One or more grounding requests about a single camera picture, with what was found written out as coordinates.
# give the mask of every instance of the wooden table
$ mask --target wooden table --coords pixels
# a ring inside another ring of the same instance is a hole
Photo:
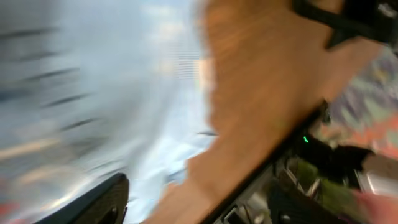
[[[203,29],[216,68],[211,123],[219,138],[188,162],[145,223],[198,223],[267,158],[322,98],[332,99],[379,48],[357,39],[327,52],[330,28],[291,0],[210,0]],[[339,2],[318,0],[335,11]]]

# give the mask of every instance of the black metal bracket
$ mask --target black metal bracket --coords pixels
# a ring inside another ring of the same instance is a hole
[[[300,16],[334,29],[326,49],[357,36],[395,45],[398,37],[397,0],[345,0],[340,14],[320,9],[309,0],[293,0]]]

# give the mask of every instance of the brown wooden surface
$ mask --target brown wooden surface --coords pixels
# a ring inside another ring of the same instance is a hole
[[[368,40],[323,46],[330,28],[291,0],[213,0],[205,29],[216,68],[211,122],[219,138],[188,163],[146,223],[197,223],[262,162],[323,98],[335,97],[376,55]],[[335,0],[318,0],[336,10]]]

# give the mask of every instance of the black clamp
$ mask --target black clamp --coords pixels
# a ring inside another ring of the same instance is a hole
[[[300,16],[334,29],[326,49],[357,36],[391,46],[397,42],[397,0],[345,0],[341,14],[320,9],[309,0],[293,0],[293,10]]]

